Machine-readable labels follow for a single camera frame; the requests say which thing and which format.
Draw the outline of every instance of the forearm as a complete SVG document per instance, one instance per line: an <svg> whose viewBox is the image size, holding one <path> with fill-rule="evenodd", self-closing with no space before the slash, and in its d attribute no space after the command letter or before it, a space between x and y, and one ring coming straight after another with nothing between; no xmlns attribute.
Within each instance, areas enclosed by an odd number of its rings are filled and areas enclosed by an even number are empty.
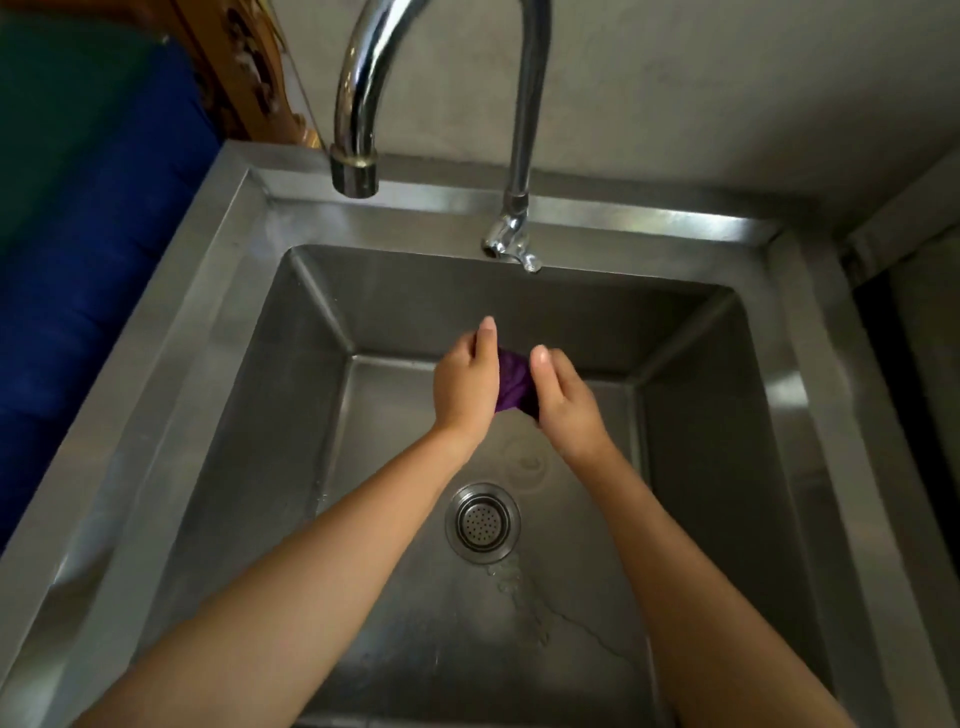
<svg viewBox="0 0 960 728"><path fill-rule="evenodd" d="M79 725L289 726L470 451L425 435L164 637Z"/></svg>
<svg viewBox="0 0 960 728"><path fill-rule="evenodd" d="M574 471L610 525L685 725L852 725L612 444Z"/></svg>

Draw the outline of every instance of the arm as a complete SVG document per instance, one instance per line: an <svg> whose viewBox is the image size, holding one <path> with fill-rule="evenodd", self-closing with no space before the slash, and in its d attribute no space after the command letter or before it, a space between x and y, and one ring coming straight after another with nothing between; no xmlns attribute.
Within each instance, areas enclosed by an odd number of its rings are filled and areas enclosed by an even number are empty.
<svg viewBox="0 0 960 728"><path fill-rule="evenodd" d="M486 435L498 388L488 317L438 364L429 432L163 637L77 725L291 725Z"/></svg>
<svg viewBox="0 0 960 728"><path fill-rule="evenodd" d="M607 520L684 725L852 726L804 662L660 506L566 355L536 347L540 426Z"/></svg>

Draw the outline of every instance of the faucet spout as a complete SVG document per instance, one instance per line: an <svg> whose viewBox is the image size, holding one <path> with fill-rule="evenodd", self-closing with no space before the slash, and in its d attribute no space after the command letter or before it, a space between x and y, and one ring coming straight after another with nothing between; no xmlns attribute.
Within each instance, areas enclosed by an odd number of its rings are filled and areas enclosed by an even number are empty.
<svg viewBox="0 0 960 728"><path fill-rule="evenodd" d="M352 198L376 194L373 126L396 48L429 0L368 0L353 28L337 88L334 143L330 148L333 185ZM551 0L519 0L523 23L520 77L516 89L514 142L500 217L483 241L493 257L512 258L536 273L540 262L527 250L530 161L537 137L543 77L550 53Z"/></svg>

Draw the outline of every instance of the hand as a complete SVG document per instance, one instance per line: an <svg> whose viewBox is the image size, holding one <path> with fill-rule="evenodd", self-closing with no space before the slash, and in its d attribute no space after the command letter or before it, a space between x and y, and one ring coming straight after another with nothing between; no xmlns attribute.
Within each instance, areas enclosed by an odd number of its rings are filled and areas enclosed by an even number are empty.
<svg viewBox="0 0 960 728"><path fill-rule="evenodd" d="M593 393L565 353L534 347L530 371L540 400L540 428L567 465L588 467L614 448Z"/></svg>
<svg viewBox="0 0 960 728"><path fill-rule="evenodd" d="M488 316L479 329L461 336L437 365L433 375L434 428L463 436L473 452L487 436L499 391L496 324L493 316Z"/></svg>

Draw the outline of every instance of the finger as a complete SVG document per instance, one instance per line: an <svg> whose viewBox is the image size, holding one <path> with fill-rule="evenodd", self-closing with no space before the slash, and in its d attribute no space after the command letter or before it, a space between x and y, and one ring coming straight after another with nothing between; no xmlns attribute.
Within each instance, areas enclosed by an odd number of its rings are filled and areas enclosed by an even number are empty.
<svg viewBox="0 0 960 728"><path fill-rule="evenodd" d="M537 398L540 400L541 410L564 400L564 393L557 380L550 352L543 344L534 347L530 352L530 373L537 386Z"/></svg>
<svg viewBox="0 0 960 728"><path fill-rule="evenodd" d="M474 357L482 366L490 366L497 361L496 323L493 316L487 316L480 322L480 328L477 329L477 345Z"/></svg>
<svg viewBox="0 0 960 728"><path fill-rule="evenodd" d="M550 358L553 361L553 368L557 372L557 380L560 382L560 388L569 398L578 389L586 387L584 381L577 374L570 357L562 349L551 349Z"/></svg>
<svg viewBox="0 0 960 728"><path fill-rule="evenodd" d="M469 364L473 358L473 336L473 331L461 335L444 358L461 364Z"/></svg>

